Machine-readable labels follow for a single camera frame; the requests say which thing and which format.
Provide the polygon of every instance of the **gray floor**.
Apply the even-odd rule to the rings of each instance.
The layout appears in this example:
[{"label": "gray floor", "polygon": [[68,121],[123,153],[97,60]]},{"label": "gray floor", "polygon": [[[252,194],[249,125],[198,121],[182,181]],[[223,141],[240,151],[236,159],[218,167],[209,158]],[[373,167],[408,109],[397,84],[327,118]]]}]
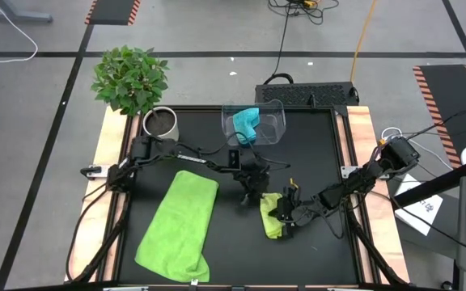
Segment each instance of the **gray floor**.
[{"label": "gray floor", "polygon": [[[466,34],[466,1],[451,0]],[[345,0],[325,11],[324,24],[290,19],[286,51],[350,52],[358,41],[370,0]],[[20,27],[41,52],[76,52],[91,0],[15,0],[19,8],[51,13],[52,24]],[[143,2],[131,27],[98,26],[88,51],[128,44],[156,51],[277,51],[285,19],[266,2],[226,0],[151,0]],[[33,47],[9,24],[0,22],[0,51],[29,52]],[[362,51],[457,52],[464,48],[439,0],[381,0]],[[60,284],[80,198],[86,180],[78,173],[95,153],[103,104],[89,91],[97,58],[85,58],[40,185],[7,288]],[[59,106],[73,58],[38,57],[0,65],[0,266],[44,143]],[[171,58],[165,104],[252,103],[254,88],[273,72],[274,57]],[[367,58],[358,60],[355,84],[362,105],[371,109],[375,133],[396,126],[416,131],[432,120],[412,73],[413,65],[466,64],[466,59]],[[336,82],[349,78],[350,58],[283,58],[280,72],[296,82]],[[417,141],[442,155],[436,136]],[[421,163],[436,175],[447,171],[423,154]],[[412,170],[420,180],[430,175]],[[438,287],[450,280],[452,262],[407,242],[403,248],[411,281]]]}]

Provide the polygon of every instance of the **green towel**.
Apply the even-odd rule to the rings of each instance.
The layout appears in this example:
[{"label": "green towel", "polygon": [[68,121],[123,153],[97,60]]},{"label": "green towel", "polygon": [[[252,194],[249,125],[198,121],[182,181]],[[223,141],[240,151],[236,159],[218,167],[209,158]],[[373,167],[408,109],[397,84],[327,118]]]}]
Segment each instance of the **green towel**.
[{"label": "green towel", "polygon": [[284,226],[278,219],[269,216],[269,212],[277,207],[277,202],[280,198],[282,198],[282,194],[280,193],[264,193],[260,200],[260,213],[262,215],[265,235],[272,239],[282,236],[282,227]]},{"label": "green towel", "polygon": [[136,252],[136,263],[178,282],[210,280],[202,256],[218,183],[179,171]]}]

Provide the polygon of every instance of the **white pot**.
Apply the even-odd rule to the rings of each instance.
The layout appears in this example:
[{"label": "white pot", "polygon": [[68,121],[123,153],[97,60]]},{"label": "white pot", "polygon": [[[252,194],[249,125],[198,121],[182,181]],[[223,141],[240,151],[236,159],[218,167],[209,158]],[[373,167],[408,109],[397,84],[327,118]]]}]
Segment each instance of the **white pot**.
[{"label": "white pot", "polygon": [[164,107],[164,106],[158,106],[150,110],[147,114],[145,114],[145,117],[143,117],[143,130],[145,131],[145,133],[148,135],[153,135],[152,133],[149,133],[148,130],[146,130],[146,120],[149,118],[150,115],[152,115],[152,111],[154,110],[168,111],[174,116],[174,125],[172,126],[172,128],[167,133],[159,135],[158,137],[163,138],[163,139],[173,139],[174,141],[178,141],[179,140],[179,129],[177,128],[177,115],[173,110],[171,110],[168,107]]}]

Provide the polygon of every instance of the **blue object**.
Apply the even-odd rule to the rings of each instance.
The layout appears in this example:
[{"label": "blue object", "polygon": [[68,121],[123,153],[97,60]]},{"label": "blue object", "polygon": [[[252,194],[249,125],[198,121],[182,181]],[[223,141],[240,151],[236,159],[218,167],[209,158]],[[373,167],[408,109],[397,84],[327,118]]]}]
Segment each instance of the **blue object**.
[{"label": "blue object", "polygon": [[251,141],[256,140],[255,127],[260,123],[260,109],[249,108],[244,109],[233,115],[233,128],[235,129],[236,138],[242,145],[247,145]]}]

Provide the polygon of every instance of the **wooden frame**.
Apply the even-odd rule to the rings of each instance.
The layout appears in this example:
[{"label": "wooden frame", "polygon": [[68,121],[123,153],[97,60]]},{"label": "wooden frame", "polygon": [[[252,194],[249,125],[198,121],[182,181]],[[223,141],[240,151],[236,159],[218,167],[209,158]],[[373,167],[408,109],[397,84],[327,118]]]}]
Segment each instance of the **wooden frame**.
[{"label": "wooden frame", "polygon": [[[369,160],[371,151],[376,147],[370,110],[367,107],[347,107],[347,109],[356,159],[358,164],[362,165]],[[107,109],[100,133],[100,139],[95,152],[94,164],[111,165],[118,162],[122,138],[125,131],[125,122],[125,116],[120,116],[117,112],[111,111],[110,108]],[[132,138],[135,137],[135,133],[138,131],[138,124],[139,120],[134,120],[132,123],[133,126],[131,126],[131,134],[129,135],[129,146]],[[340,116],[337,117],[337,127],[341,139],[341,150],[345,160],[345,165],[349,165],[351,162],[349,158],[348,143],[346,142],[347,136],[344,130],[343,119]],[[101,185],[101,183],[103,183],[102,179],[89,181],[86,193],[91,192],[93,189]],[[378,181],[375,185],[374,191],[387,195],[388,189],[386,187],[386,183],[384,181]],[[77,240],[70,257],[70,273],[72,276],[77,276],[86,267],[87,263],[92,259],[93,255],[102,243],[109,206],[111,204],[111,196],[111,192],[106,193],[105,196],[87,212],[80,224]],[[114,217],[115,222],[121,214],[123,200],[124,197],[120,195],[118,197]],[[88,199],[83,203],[83,210],[91,202],[92,197],[88,197]],[[386,259],[388,264],[393,268],[395,273],[403,280],[409,281],[391,203],[382,197],[374,195],[368,195],[364,203],[366,204],[371,226],[371,235],[375,246]],[[356,212],[358,219],[360,219],[359,211],[360,209],[357,209]],[[364,280],[368,283],[373,282],[370,260],[366,249],[360,242],[359,250],[362,259]],[[106,266],[114,265],[116,253],[117,243],[114,242],[108,252]],[[384,284],[387,283],[383,276],[380,276],[380,278]],[[105,268],[103,279],[112,279],[112,268]]]}]

